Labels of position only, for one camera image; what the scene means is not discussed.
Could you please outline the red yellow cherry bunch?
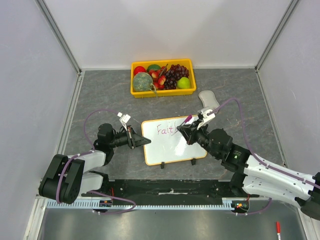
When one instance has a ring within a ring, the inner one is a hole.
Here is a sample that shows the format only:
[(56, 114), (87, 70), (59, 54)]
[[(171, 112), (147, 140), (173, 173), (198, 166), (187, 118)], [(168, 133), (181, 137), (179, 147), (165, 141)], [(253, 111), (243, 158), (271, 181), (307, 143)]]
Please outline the red yellow cherry bunch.
[(167, 66), (161, 66), (161, 69), (148, 73), (153, 79), (153, 85), (156, 90), (165, 90)]

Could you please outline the yellow framed whiteboard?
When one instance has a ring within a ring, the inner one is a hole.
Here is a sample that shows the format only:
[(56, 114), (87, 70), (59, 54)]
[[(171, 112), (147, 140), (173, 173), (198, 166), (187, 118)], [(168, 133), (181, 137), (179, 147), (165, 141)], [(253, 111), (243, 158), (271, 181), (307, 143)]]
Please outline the yellow framed whiteboard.
[(141, 124), (142, 136), (151, 140), (143, 146), (145, 163), (148, 166), (175, 163), (207, 156), (198, 144), (188, 145), (177, 127), (189, 119), (191, 124), (197, 115), (146, 120)]

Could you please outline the grey round eraser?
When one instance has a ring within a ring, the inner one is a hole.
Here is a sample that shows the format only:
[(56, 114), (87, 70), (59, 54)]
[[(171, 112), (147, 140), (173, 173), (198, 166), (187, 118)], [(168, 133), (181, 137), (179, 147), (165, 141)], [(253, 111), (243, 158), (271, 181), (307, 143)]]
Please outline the grey round eraser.
[(203, 90), (198, 94), (204, 108), (210, 108), (212, 110), (220, 106), (216, 99), (215, 94), (211, 90)]

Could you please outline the yellow plastic bin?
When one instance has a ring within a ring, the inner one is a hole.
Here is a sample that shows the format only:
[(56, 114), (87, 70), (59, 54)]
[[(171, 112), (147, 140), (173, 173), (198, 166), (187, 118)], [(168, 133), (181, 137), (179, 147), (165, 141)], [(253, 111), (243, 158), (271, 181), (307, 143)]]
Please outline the yellow plastic bin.
[(171, 65), (180, 64), (185, 66), (189, 70), (189, 80), (190, 80), (190, 88), (187, 89), (173, 89), (173, 90), (157, 90), (158, 97), (168, 97), (168, 96), (186, 96), (192, 95), (196, 89), (196, 79), (193, 70), (193, 63), (189, 58), (182, 58), (182, 59), (165, 59), (165, 60), (150, 60), (150, 61), (135, 61), (131, 63), (131, 76), (130, 76), (130, 93), (135, 98), (151, 98), (156, 97), (156, 94), (152, 91), (135, 91), (133, 88), (133, 79), (134, 79), (134, 69), (138, 66), (142, 66), (145, 69), (149, 65), (157, 64), (160, 67), (165, 66), (168, 64), (170, 67)]

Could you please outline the green netted melon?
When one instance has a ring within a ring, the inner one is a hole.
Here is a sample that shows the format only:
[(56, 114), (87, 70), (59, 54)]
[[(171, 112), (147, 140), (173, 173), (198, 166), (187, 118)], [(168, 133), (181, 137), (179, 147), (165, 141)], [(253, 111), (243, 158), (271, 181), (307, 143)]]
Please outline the green netted melon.
[(153, 79), (146, 72), (139, 72), (133, 77), (133, 89), (136, 92), (147, 92), (153, 90)]

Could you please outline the green pear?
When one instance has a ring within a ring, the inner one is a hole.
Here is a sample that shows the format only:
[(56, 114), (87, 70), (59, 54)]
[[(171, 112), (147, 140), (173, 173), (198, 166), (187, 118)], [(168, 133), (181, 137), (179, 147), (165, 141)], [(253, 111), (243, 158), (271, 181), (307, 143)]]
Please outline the green pear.
[(190, 89), (191, 88), (191, 83), (188, 77), (181, 77), (177, 81), (177, 87), (179, 89)]

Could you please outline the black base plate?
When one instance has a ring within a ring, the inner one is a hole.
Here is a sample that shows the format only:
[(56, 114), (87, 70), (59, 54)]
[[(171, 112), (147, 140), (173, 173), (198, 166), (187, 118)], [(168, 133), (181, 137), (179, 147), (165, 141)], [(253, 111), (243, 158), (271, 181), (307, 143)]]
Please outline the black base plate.
[(232, 192), (228, 180), (215, 179), (115, 179), (104, 181), (97, 192), (139, 206), (220, 205), (223, 198), (248, 197), (244, 191)]

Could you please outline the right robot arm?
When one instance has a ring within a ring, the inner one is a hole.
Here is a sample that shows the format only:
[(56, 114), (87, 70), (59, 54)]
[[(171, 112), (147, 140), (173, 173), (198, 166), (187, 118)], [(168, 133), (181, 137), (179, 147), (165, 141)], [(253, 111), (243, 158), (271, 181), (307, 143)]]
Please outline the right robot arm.
[(280, 200), (319, 220), (319, 174), (302, 173), (275, 164), (234, 144), (233, 138), (224, 129), (208, 131), (207, 127), (198, 127), (197, 124), (198, 121), (181, 125), (177, 130), (188, 145), (198, 144), (233, 173), (229, 183), (229, 191), (233, 196), (247, 194)]

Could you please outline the dark purple grape bunch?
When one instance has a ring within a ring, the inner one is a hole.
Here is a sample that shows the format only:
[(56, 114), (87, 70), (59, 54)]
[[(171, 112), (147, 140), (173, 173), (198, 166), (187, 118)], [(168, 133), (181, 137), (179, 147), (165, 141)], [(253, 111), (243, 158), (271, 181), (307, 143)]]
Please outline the dark purple grape bunch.
[(170, 69), (167, 70), (164, 74), (165, 82), (164, 89), (165, 90), (175, 90), (178, 88), (178, 81), (182, 77), (188, 78), (190, 75), (189, 70), (184, 65), (171, 65)]

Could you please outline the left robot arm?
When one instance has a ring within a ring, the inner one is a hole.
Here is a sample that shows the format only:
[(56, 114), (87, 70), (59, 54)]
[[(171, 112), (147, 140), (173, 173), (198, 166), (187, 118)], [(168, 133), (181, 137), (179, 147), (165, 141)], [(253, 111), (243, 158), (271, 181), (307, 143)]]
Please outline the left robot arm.
[(106, 166), (114, 156), (114, 148), (128, 146), (135, 149), (152, 141), (134, 131), (130, 125), (116, 131), (109, 123), (99, 126), (93, 149), (75, 155), (56, 154), (42, 178), (38, 194), (57, 203), (72, 204), (79, 195), (93, 191), (106, 196), (110, 185), (94, 169)]

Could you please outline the red apple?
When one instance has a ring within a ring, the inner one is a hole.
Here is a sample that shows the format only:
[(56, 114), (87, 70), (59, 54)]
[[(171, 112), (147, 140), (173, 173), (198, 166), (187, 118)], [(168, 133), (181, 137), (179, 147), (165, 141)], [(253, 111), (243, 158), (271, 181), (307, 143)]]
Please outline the red apple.
[(146, 69), (143, 66), (139, 65), (139, 66), (134, 68), (133, 75), (135, 76), (135, 75), (137, 75), (139, 73), (145, 73), (145, 72), (146, 72)]

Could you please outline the white marker with magenta cap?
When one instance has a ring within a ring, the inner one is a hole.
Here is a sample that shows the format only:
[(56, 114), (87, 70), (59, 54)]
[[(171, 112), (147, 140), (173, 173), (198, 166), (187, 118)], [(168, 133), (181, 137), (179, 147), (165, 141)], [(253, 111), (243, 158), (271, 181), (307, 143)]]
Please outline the white marker with magenta cap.
[[(188, 115), (183, 122), (179, 125), (179, 127), (186, 125), (191, 119), (193, 118), (192, 115)], [(173, 132), (173, 136), (178, 132), (178, 127), (175, 128), (175, 131)]]

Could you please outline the red marker pen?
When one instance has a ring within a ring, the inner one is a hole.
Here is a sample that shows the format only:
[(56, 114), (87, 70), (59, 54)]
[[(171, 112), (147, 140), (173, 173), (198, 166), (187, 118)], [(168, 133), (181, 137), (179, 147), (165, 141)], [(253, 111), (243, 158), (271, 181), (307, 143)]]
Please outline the red marker pen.
[(277, 239), (281, 240), (281, 225), (280, 222), (276, 222), (276, 234), (277, 234)]

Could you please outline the green orange mango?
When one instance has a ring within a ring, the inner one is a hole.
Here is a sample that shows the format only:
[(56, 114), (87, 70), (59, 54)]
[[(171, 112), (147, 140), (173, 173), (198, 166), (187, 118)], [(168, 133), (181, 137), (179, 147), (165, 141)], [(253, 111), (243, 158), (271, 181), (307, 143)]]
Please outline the green orange mango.
[(161, 67), (158, 64), (151, 64), (147, 67), (147, 72), (150, 74), (154, 71), (161, 70)]

